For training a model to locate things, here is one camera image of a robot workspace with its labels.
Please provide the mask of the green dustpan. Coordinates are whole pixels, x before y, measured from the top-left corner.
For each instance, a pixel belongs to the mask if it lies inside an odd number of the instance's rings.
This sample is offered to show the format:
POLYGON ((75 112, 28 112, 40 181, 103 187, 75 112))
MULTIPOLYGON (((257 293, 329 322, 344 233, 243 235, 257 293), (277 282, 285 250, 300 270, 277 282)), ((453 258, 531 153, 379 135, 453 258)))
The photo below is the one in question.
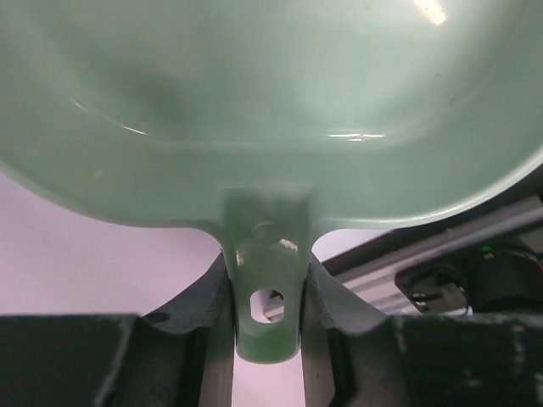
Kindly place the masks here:
POLYGON ((542 163, 539 1, 4 1, 1 169, 222 246, 238 354, 299 348, 313 243, 484 203, 542 163))

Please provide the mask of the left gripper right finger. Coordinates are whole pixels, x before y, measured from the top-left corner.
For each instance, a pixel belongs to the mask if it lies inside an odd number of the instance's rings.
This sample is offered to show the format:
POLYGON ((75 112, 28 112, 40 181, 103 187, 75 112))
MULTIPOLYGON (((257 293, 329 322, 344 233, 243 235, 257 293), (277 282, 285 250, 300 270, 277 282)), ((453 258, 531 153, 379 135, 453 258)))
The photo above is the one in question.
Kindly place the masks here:
POLYGON ((301 317, 309 406, 539 406, 539 315, 386 315, 310 262, 301 317))

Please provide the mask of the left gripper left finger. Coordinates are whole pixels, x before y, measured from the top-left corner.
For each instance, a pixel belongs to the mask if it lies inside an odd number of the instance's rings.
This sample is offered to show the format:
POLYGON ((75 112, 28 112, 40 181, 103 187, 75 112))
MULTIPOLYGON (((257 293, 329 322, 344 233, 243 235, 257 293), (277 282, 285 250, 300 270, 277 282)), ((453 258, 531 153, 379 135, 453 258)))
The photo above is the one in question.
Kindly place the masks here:
POLYGON ((226 264, 144 315, 5 315, 4 406, 228 406, 234 322, 226 264))

